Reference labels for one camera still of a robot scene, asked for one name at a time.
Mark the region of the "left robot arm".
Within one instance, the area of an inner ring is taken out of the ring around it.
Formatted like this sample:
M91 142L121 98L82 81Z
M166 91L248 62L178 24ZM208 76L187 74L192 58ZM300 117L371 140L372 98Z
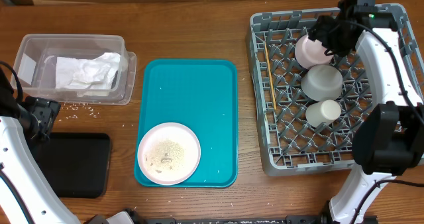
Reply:
M34 159L59 112L58 102L25 97L1 74L1 209L10 223L79 223Z

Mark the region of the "white cup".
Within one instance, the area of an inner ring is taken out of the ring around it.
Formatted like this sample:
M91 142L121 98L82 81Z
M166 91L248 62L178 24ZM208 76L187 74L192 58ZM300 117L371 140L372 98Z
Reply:
M310 105L305 112L307 122L318 127L321 123L331 124L341 115L341 106L333 100L320 101Z

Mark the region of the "white napkin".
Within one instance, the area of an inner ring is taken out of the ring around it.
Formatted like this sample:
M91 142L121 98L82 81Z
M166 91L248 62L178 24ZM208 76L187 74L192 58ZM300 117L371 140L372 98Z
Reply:
M57 57L56 89L82 89L78 97L107 96L120 60L116 52L105 52L94 59Z

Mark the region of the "small pink bowl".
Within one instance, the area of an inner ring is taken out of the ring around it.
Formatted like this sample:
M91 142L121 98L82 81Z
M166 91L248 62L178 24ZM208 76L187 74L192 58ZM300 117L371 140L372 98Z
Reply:
M326 55L327 49L319 40L311 40L308 35L302 36L295 45L295 59L305 69L321 64L329 64L333 55Z

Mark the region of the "large pink plate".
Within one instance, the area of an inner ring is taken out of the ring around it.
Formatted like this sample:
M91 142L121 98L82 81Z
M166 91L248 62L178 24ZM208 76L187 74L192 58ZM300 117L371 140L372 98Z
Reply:
M180 123L162 123L141 139L136 152L140 171L151 182L172 186L187 180L199 166L201 146L195 133Z

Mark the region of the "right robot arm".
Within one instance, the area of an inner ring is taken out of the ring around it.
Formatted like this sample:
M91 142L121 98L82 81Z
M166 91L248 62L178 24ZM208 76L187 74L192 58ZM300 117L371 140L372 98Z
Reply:
M366 210L380 191L418 165L423 155L423 100L413 88L399 48L399 27L376 0L341 0L333 18L318 17L309 39L325 55L355 51L363 63L373 110L355 132L355 161L341 190L327 202L320 223L377 223Z

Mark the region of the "grey bowl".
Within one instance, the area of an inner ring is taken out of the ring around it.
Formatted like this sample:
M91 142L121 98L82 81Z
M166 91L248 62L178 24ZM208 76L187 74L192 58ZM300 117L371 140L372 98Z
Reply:
M309 69L301 81L301 89L315 101L335 100L342 92L343 77L330 65L316 65Z

